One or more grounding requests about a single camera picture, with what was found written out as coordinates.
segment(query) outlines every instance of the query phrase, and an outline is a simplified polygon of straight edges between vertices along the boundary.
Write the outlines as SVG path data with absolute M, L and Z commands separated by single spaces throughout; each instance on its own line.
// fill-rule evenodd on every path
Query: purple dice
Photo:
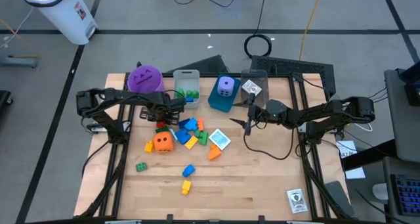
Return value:
M 234 90 L 235 80 L 228 76 L 222 76 L 217 85 L 217 93 L 223 97 L 232 96 Z

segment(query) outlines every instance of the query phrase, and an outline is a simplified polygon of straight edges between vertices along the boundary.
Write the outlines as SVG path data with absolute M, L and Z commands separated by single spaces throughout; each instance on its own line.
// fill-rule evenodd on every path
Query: sticker on bucket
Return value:
M 74 10 L 79 14 L 80 19 L 83 20 L 86 17 L 86 12 L 83 10 L 83 7 L 80 5 L 79 1 L 74 6 Z

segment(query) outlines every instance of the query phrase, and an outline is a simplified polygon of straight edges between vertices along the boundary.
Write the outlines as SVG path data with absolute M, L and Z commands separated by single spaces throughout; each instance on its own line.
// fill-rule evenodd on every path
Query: gray floor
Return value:
M 229 0 L 218 0 L 226 3 Z M 416 0 L 392 0 L 408 30 L 420 29 Z M 85 0 L 91 7 L 94 0 Z M 304 29 L 315 0 L 266 0 L 261 29 Z M 223 9 L 207 0 L 177 5 L 173 0 L 101 0 L 95 16 L 101 30 L 179 30 L 179 29 L 253 29 L 256 27 L 261 0 L 235 0 Z M 14 28 L 30 7 L 23 0 L 0 0 L 0 18 Z M 397 30 L 385 0 L 320 0 L 312 29 L 318 30 Z M 22 28 L 53 30 L 55 27 L 35 10 Z M 39 188 L 26 221 L 63 219 L 72 216 L 81 182 L 80 170 L 89 149 L 90 137 L 80 127 L 75 113 L 77 91 L 103 87 L 106 75 L 131 71 L 139 60 L 162 71 L 220 54 L 233 72 L 248 68 L 251 61 L 243 52 L 247 34 L 164 34 L 96 35 L 85 46 L 68 100 L 58 125 L 51 152 Z M 302 35 L 269 34 L 274 38 L 271 56 L 298 59 Z M 12 91 L 14 104 L 0 123 L 0 222 L 14 223 L 45 137 L 56 110 L 64 82 L 74 60 L 77 46 L 62 35 L 23 37 L 39 51 L 39 67 L 0 68 L 0 89 Z M 411 35 L 415 47 L 420 36 Z M 250 44 L 250 51 L 263 54 L 264 42 Z M 28 54 L 14 40 L 0 56 Z M 337 94 L 367 96 L 382 89 L 383 71 L 407 68 L 413 64 L 406 44 L 398 35 L 310 34 L 306 38 L 303 60 L 333 64 Z M 357 127 L 349 131 L 359 138 L 379 144 L 393 138 L 386 101 L 375 105 L 374 131 Z M 358 147 L 366 145 L 356 141 Z M 381 164 L 365 167 L 367 179 L 348 184 L 374 200 L 370 188 L 383 181 Z M 383 221 L 383 215 L 370 208 L 349 188 L 357 216 Z

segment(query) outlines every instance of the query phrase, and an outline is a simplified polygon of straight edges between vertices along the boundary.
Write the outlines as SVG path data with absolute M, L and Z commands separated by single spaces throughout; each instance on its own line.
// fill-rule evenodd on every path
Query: white container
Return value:
M 174 90 L 183 89 L 198 91 L 198 99 L 193 102 L 187 102 L 185 108 L 197 108 L 200 101 L 200 72 L 198 70 L 175 70 L 173 72 Z
M 84 45 L 98 28 L 83 0 L 25 0 L 37 7 L 69 41 Z

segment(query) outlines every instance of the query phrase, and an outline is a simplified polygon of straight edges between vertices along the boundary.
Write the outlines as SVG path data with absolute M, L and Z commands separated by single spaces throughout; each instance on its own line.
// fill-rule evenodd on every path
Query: playing card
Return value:
M 257 96 L 261 92 L 261 88 L 252 82 L 250 79 L 242 85 L 242 89 L 247 92 L 248 94 L 254 93 Z
M 230 139 L 219 129 L 216 129 L 215 132 L 209 136 L 209 139 L 221 150 L 226 148 L 226 146 L 230 143 Z
M 292 213 L 307 212 L 305 198 L 303 197 L 302 189 L 289 190 L 287 192 Z

